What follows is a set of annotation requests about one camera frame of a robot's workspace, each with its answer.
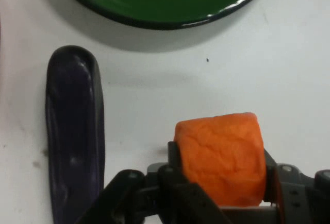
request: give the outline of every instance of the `white surface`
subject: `white surface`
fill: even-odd
[[[179,120],[245,111],[276,161],[310,176],[329,168],[328,2],[254,0],[208,25],[150,31],[75,0],[0,0],[0,223],[52,223],[45,75],[67,44],[101,67],[106,182],[165,161]]]

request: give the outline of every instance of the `small black speck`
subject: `small black speck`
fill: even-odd
[[[48,149],[44,148],[41,153],[43,154],[43,156],[45,156],[46,158],[48,157]]]
[[[33,165],[33,167],[35,167],[35,168],[41,168],[41,165],[40,165],[40,163],[38,162],[38,161],[33,161],[32,162],[32,165]]]

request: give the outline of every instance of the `plate rim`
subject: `plate rim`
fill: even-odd
[[[185,21],[185,22],[153,22],[153,21],[139,20],[105,9],[90,0],[77,0],[77,1],[83,4],[84,6],[86,6],[87,8],[93,10],[94,12],[104,16],[105,18],[111,19],[115,22],[119,22],[125,25],[138,27],[138,28],[152,29],[152,30],[177,30],[177,29],[196,27],[216,21],[220,18],[230,15],[231,13],[242,8],[252,0],[244,0],[238,5],[235,5],[230,8],[226,8],[216,14],[213,14],[212,16],[197,19],[194,21]]]

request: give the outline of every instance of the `orange clay block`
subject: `orange clay block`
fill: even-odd
[[[219,206],[257,206],[266,162],[257,117],[230,114],[180,122],[175,128],[183,172]]]

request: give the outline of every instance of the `screw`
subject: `screw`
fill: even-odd
[[[330,179],[330,171],[324,171],[323,175]]]
[[[288,172],[291,172],[292,171],[292,167],[291,166],[282,166],[282,169],[284,171],[288,171]]]

